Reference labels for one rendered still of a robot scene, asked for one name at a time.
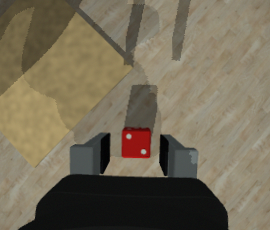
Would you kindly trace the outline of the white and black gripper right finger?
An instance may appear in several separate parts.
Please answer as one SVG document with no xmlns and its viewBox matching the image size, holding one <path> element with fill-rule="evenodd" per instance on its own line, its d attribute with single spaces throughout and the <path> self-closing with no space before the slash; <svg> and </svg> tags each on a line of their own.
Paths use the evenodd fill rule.
<svg viewBox="0 0 270 230">
<path fill-rule="evenodd" d="M 198 150 L 185 148 L 171 135 L 161 134 L 159 164 L 164 176 L 197 179 Z"/>
</svg>

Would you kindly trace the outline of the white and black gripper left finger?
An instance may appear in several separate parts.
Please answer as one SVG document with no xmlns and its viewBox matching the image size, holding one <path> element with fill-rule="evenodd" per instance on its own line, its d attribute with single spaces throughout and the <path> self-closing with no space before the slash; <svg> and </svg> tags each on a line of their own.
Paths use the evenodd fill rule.
<svg viewBox="0 0 270 230">
<path fill-rule="evenodd" d="M 70 175 L 104 174 L 110 162 L 110 133 L 99 133 L 85 144 L 70 147 Z"/>
</svg>

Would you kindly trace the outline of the red die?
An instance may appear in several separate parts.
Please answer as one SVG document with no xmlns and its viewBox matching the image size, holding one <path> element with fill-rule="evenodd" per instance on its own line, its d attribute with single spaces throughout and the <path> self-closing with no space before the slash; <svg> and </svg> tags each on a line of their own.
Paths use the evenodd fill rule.
<svg viewBox="0 0 270 230">
<path fill-rule="evenodd" d="M 149 158 L 151 130 L 144 127 L 125 127 L 122 130 L 122 157 Z"/>
</svg>

